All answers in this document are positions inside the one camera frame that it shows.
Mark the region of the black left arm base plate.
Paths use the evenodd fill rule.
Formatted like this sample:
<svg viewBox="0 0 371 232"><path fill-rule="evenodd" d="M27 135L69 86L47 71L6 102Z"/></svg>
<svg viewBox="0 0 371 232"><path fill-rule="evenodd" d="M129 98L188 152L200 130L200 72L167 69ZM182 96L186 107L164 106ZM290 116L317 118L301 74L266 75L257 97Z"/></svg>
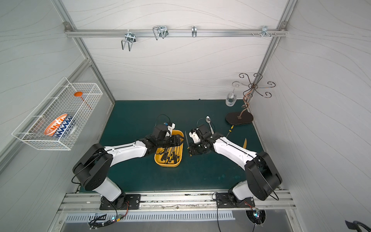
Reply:
<svg viewBox="0 0 371 232"><path fill-rule="evenodd" d="M105 197L101 197L99 210L138 210L140 207L141 194L126 194L119 196L113 202L108 201Z"/></svg>

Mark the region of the yellow plastic storage tray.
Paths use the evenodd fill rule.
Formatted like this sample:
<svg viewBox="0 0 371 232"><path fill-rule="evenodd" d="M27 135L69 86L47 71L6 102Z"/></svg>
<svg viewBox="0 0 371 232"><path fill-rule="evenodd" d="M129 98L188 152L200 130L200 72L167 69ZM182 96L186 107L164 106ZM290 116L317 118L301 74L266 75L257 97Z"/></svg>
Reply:
<svg viewBox="0 0 371 232"><path fill-rule="evenodd" d="M173 130L172 135L179 135L181 144L175 147L158 148L156 150L154 160L161 167L175 168L182 161L184 134L180 130Z"/></svg>

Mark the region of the yellow black screwdriver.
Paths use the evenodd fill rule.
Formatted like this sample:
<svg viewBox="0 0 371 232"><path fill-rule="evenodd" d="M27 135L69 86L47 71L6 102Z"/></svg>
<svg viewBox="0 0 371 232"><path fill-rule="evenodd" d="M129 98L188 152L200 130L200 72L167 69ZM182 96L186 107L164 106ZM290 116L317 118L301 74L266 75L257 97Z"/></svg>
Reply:
<svg viewBox="0 0 371 232"><path fill-rule="evenodd" d="M225 136L226 138L228 138L228 136L229 136L230 133L232 132L233 128L234 128L234 125L232 125L232 126L230 127L230 129L229 129L227 135Z"/></svg>

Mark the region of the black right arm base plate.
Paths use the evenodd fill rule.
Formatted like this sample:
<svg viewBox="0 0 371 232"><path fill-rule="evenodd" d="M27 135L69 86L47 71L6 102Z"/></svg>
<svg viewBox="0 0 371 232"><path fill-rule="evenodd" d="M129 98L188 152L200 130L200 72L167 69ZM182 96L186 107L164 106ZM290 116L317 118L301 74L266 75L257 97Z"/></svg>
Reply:
<svg viewBox="0 0 371 232"><path fill-rule="evenodd" d="M238 200L233 194L227 192L214 192L212 199L216 201L217 208L255 208L253 197Z"/></svg>

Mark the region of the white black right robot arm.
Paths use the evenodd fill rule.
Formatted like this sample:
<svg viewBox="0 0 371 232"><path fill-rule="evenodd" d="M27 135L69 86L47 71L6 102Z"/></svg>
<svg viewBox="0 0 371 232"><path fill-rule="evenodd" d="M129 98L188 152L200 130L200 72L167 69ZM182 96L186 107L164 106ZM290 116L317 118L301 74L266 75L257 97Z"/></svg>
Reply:
<svg viewBox="0 0 371 232"><path fill-rule="evenodd" d="M266 152L247 150L218 132L211 132L206 125L192 129L188 136L191 138L189 152L191 155L201 155L213 151L223 155L245 171L246 180L233 186L229 192L237 202L255 197L266 200L282 183L271 157Z"/></svg>

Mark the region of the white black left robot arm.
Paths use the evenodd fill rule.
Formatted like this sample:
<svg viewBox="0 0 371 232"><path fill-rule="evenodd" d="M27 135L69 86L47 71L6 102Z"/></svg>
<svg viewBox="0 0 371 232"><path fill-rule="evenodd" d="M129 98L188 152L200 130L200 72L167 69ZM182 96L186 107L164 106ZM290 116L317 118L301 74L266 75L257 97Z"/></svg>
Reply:
<svg viewBox="0 0 371 232"><path fill-rule="evenodd" d="M182 145L184 137L172 134L175 124L156 126L153 132L133 143L104 147L94 144L74 165L72 172L82 187L95 191L108 201L124 198L121 188L107 177L110 168L118 163L155 154L159 148Z"/></svg>

